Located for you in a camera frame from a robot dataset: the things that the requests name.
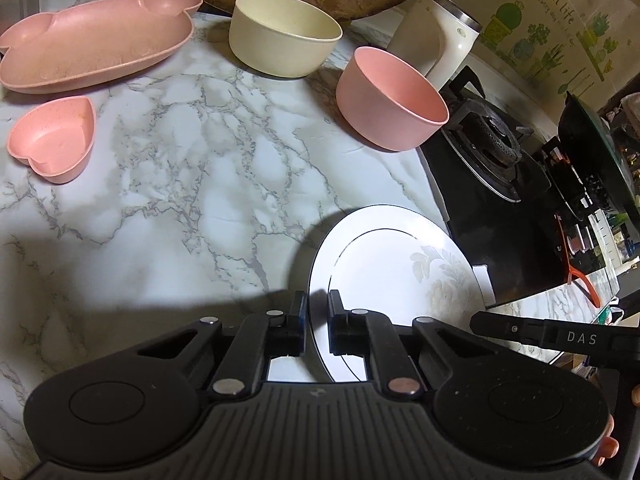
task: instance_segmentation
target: plate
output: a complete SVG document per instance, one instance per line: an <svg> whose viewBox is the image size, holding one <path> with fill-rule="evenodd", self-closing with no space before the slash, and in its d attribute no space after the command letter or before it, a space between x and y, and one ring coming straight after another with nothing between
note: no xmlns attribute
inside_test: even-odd
<svg viewBox="0 0 640 480"><path fill-rule="evenodd" d="M202 0L96 0L41 12L0 36L0 84L26 94L76 90L148 68L193 33Z"/></svg>
<svg viewBox="0 0 640 480"><path fill-rule="evenodd" d="M410 326L430 316L469 332L484 310L471 265L436 224L409 209L374 205L343 218L326 236L309 279L316 348L336 382L366 380L364 361L329 352L326 298L337 289L346 310L365 308Z"/></svg>

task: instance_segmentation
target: bowl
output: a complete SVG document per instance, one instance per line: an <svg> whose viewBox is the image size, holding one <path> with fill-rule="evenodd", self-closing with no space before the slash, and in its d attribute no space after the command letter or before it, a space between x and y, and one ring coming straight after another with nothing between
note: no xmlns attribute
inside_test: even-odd
<svg viewBox="0 0 640 480"><path fill-rule="evenodd" d="M95 109L85 96L40 105L9 132L9 154L54 184L75 179L89 162L95 137Z"/></svg>
<svg viewBox="0 0 640 480"><path fill-rule="evenodd" d="M236 0L229 28L240 61L279 77L312 73L341 37L338 22L301 0Z"/></svg>
<svg viewBox="0 0 640 480"><path fill-rule="evenodd" d="M371 46L356 49L335 99L361 136L394 152L417 148L449 120L444 100L420 72Z"/></svg>

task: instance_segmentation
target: pink bear-shaped plate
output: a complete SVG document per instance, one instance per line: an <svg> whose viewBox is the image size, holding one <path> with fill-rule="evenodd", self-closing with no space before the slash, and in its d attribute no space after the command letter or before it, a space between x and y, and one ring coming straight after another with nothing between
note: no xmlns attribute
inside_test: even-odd
<svg viewBox="0 0 640 480"><path fill-rule="evenodd" d="M44 103L21 117L9 132L9 154L54 184L75 179L94 146L95 108L85 96Z"/></svg>
<svg viewBox="0 0 640 480"><path fill-rule="evenodd" d="M202 0L97 0L41 12L0 36L0 83L27 94L76 90L148 68L193 33Z"/></svg>

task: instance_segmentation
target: marble countertop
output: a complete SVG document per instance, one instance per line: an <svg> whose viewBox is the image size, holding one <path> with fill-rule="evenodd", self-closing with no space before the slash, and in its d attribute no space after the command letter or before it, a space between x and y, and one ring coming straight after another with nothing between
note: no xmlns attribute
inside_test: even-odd
<svg viewBox="0 0 640 480"><path fill-rule="evenodd" d="M363 144L335 107L341 69L371 38L351 31L318 72L281 80L239 65L228 19L195 22L174 56L88 89L97 133L77 180L52 186L0 150L0 476L36 463L22 409L49 376L204 315L233 325L286 306L356 208L400 205L445 228L418 153ZM1 92L3 144L25 112L60 97ZM498 309L593 320L574 287ZM548 357L534 350L521 349ZM276 360L270 377L326 379L313 355Z"/></svg>

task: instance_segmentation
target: pink tray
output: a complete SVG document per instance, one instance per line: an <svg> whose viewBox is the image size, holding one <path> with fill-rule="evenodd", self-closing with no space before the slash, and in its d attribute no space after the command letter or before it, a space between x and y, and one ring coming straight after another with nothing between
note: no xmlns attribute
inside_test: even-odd
<svg viewBox="0 0 640 480"><path fill-rule="evenodd" d="M202 0L98 0L25 18L0 36L0 83L26 94L84 88L163 60Z"/></svg>

